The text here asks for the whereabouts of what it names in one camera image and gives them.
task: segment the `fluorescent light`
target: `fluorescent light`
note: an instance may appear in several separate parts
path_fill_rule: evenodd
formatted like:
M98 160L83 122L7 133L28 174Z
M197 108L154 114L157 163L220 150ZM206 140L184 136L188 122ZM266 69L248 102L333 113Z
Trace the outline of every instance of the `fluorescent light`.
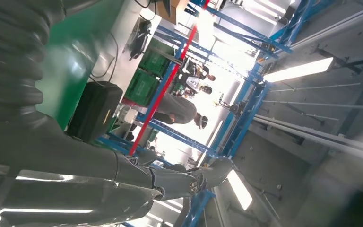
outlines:
M63 209L18 209L18 208L3 208L3 212L24 212L24 213L91 213L92 210L63 210Z
M215 137L216 137L216 134L217 134L217 132L215 131L215 133L214 133L214 135L212 136L212 138L214 138L215 139ZM198 163L197 163L197 165L195 166L195 167L199 167L201 164L202 164L202 162L204 161L204 158L207 156L207 152L205 151L202 155L201 155L201 158L199 158L199 161L198 161Z
M271 8L273 8L273 9L275 9L275 10L277 10L277 11L279 11L279 12L281 12L281 13L283 13L283 14L285 14L286 13L286 10L284 9L284 8L282 8L282 7L280 7L280 6L278 6L278 5L276 5L276 4L274 4L274 3L272 3L272 2L270 2L270 1L268 1L268 0L260 0L262 3L264 3L265 5L267 5L267 6L269 6L269 7L271 7Z
M293 79L303 77L315 73L325 72L328 70L333 58L326 58L319 61L314 61L304 65L291 67L278 72L270 73L264 76L264 80L268 82L277 82L285 79Z
M158 204L161 204L162 206L164 206L164 207L166 207L166 208L169 208L169 209L173 210L173 211L174 211L174 212L176 212L176 213L179 213L179 214L180 214L180 213L182 212L181 210L176 209L176 208L172 207L171 205L166 204L166 203L164 203L164 202L162 202L162 201L154 200L154 202L156 202L156 203L158 203Z
M277 13L271 11L270 9L266 8L265 6L257 3L256 1L251 1L250 4L253 5L253 7L259 9L259 10L262 10L264 11L265 13L268 13L269 15L273 16L273 17L277 17Z
M71 176L71 175L61 175L61 177L63 177L63 180L48 180L48 179L39 179L39 178L18 176L18 177L16 177L16 180L23 180L23 181L43 181L43 182L64 182L64 181L69 181L69 180L72 180L73 179L73 176Z
M273 24L273 25L276 25L276 21L274 21L274 20L271 20L271 19L269 19L268 17L264 17L263 15L261 15L261 14L259 14L259 13L256 13L256 12L254 12L254 11L252 11L252 10L247 10L249 13L251 13L251 14L253 14L253 15L255 15L255 16L257 16L257 17L259 17L259 18L261 18L261 19L263 19L263 20L265 20L265 21L267 21L267 22L269 22L269 23L271 23L271 24Z
M178 207L180 207L180 208L183 208L183 205L181 205L180 203L178 203L178 202L176 202L176 201L174 201L174 200L167 200L167 202L168 202L168 203L171 203L171 204L173 204L173 205L175 205L175 206L178 206Z
M247 188L244 186L243 182L234 170L230 171L227 179L229 180L230 185L233 188L234 194L236 194L237 199L239 200L243 210L246 210L252 203L252 197L248 192Z
M150 217L150 218L152 218L152 219L155 219L155 220L157 220L159 222L163 222L164 221L162 218L160 218L158 216L155 216L155 215L153 215L151 213L148 213L147 216Z

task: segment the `metal rail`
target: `metal rail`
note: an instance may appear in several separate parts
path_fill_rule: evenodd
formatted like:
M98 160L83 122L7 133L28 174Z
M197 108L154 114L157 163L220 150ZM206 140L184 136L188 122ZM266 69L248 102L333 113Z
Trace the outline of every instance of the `metal rail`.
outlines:
M363 143L257 115L255 121L304 137L325 146L363 158Z

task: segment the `humanoid robot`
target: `humanoid robot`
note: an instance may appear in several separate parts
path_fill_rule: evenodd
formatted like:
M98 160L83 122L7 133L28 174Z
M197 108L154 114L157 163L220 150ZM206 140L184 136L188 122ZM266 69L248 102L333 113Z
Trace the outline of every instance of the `humanoid robot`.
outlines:
M182 172L137 166L64 135L36 110L50 27L98 1L0 0L0 226L122 223L143 217L153 200L217 186L232 168L228 159Z

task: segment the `metal shelving rack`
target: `metal shelving rack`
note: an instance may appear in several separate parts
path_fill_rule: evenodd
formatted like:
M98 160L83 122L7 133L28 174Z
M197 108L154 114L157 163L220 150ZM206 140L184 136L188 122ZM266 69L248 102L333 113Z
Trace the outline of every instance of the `metal shelving rack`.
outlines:
M326 7L326 6L330 5L330 3L334 2L334 0L328 0L327 2L328 2L328 4L322 4L322 7ZM313 0L303 0L301 2L301 4L299 5L299 8L297 9L297 13L292 18L291 23L288 24L285 28L283 28L282 32L279 31L279 36L276 35L276 36L272 36L272 37L267 37L257 31L255 31L254 29L240 23L239 21L234 20L233 18L231 18L213 8L207 7L206 10L225 21L228 21L231 24L244 29L245 31L253 34L255 37L232 32L229 29L215 23L214 26L216 28L232 35L233 37L235 37L239 40L242 40L242 41L252 45L253 47L260 50L263 53L263 56L266 58L278 58L278 56L277 56L278 52L286 52L286 53L292 52L292 50L289 48L289 45L297 36L303 23L306 21L306 19L309 16L314 15L314 11L316 11L316 12L320 11L321 7L319 5L317 5L317 7L315 7L315 6L310 7L312 5L313 5ZM194 7L191 6L190 4L189 4L189 7L187 9L185 9L185 11L196 17L199 15L199 12L196 9L194 9ZM176 59L180 58L186 43L189 41L188 38L186 38L178 33L175 33L174 31L171 31L163 26L158 27L158 30L155 32L155 37L158 39L165 40L167 42L167 44L173 45L173 47L176 46L178 48L178 50L175 54ZM264 49L260 45L253 43L251 40L270 44L276 48L276 51L271 52L268 49ZM237 73L235 71L232 63L223 59L221 56L218 56L211 50L208 50L208 49L198 45L195 42L191 42L191 46L208 54L208 56L214 56L214 57L224 61L226 63L225 65L228 65L228 67L225 68L224 65L223 66L219 65L216 62L210 60L209 57L206 57L192 49L188 50L188 53L190 56L192 55L193 57L195 57L195 59L201 59L202 63L206 63L206 62L213 63L213 64L220 66L220 67L226 69L227 71L234 73L235 75L241 76L245 79L242 89L235 101L235 104L239 103L241 101L244 101L247 103L247 105L243 111L243 114L240 117L235 117L233 113L230 113L228 115L228 117L224 121L218 135L216 136L213 144L211 145L211 147L208 147L202 143L199 143L196 140L189 138L189 137L183 135L182 133L179 133L179 132L173 130L171 127L156 121L155 119L151 120L149 125L151 127L153 127L154 129L157 129L160 132L165 133L165 134L171 136L172 138L175 138L175 139L197 149L200 152L207 152L207 154L209 154L212 157L216 157L217 155L232 157L236 153L237 148L240 145L240 143L244 137L244 134L248 130L248 127L251 124L252 120L254 119L255 114L258 112L263 99L265 98L267 92L269 91L270 84L268 84L266 82L263 82L261 85L258 84L258 83L262 82L262 76L258 73L259 69L261 67L259 64L256 64L254 66L254 68L248 73L248 75L240 75L239 73ZM164 78L161 81L161 83L154 95L153 100L151 101L150 105L148 106L147 113L149 113L152 110L155 101L158 99L161 92L163 92L163 90L165 88L165 84L166 84L167 80L169 79L175 65L176 65L176 63L174 63L174 62L170 63L170 65L164 75ZM139 114L137 120L139 122L144 122L147 120L147 115ZM117 139L117 142L122 145L121 148L120 147L117 147L117 148L122 149L122 152L125 152L127 150L125 148L125 144L127 144L127 143L124 141L119 141L119 139Z

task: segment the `ceiling light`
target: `ceiling light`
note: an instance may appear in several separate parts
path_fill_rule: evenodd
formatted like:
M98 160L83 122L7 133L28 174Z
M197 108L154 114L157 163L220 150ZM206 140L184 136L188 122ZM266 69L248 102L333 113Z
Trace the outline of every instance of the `ceiling light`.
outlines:
M147 216L150 217L150 218L152 218L152 219L155 219L155 220L157 220L159 222L163 222L164 221L162 218L160 218L158 216L155 216L155 215L153 215L151 213L148 213Z
M18 209L18 208L3 208L3 212L23 212L23 213L91 213L92 210L63 210L63 209Z
M286 10L285 10L284 8L282 8L282 7L280 7L280 6L276 5L276 4L274 4L274 3L272 3L272 2L270 2L270 1L268 1L268 0L261 0L261 2L262 2L262 3L264 3L264 4L265 4L265 5L267 5L267 6L269 6L269 7L273 8L273 9L275 9L275 10L277 10L277 11L279 11L279 12L283 13L283 15L286 13Z
M239 200L243 210L246 210L252 203L252 197L248 192L247 188L244 186L243 182L234 170L230 171L227 179L229 180L230 185L233 188L234 194L236 194L237 199Z
M261 15L261 14L259 14L259 13L256 13L256 12L254 12L254 11L252 11L252 10L247 10L249 13L251 13L251 14L253 14L253 15L255 15L255 16L257 16L257 17L259 17L259 18L261 18L261 19L263 19L263 20L265 20L265 21L267 21L267 22L269 22L269 23L271 23L271 24L273 24L273 25L276 25L276 21L274 21L274 20L271 20L271 19L269 19L268 17L265 17L265 16L263 16L263 15Z
M174 200L167 200L167 202L168 202L168 203L171 203L171 204L173 204L173 205L176 205L176 206L178 206L178 207L180 207L180 208L183 208L183 205L181 205L180 203L178 203L178 202L176 202L176 201L174 201Z
M329 69L333 58L326 58L314 61L304 65L291 67L278 72L270 73L264 76L264 80L268 82L277 82L285 79L293 79L297 77L308 76L315 73L325 72Z
M255 8L259 9L259 10L262 10L262 11L268 13L269 15L271 15L273 17L277 17L277 13L271 11L270 9L268 9L265 6L257 3L256 1L252 1L250 3L253 5L253 7L255 7Z
M164 207L166 207L166 208L169 208L169 209L173 210L173 211L174 211L174 212L176 212L176 213L179 213L179 214L180 214L180 213L182 212L181 210L176 209L176 208L172 207L171 205L166 204L166 203L164 203L164 202L162 202L162 201L154 200L154 202L156 202L156 203L158 203L158 204L161 204L162 206L164 206Z

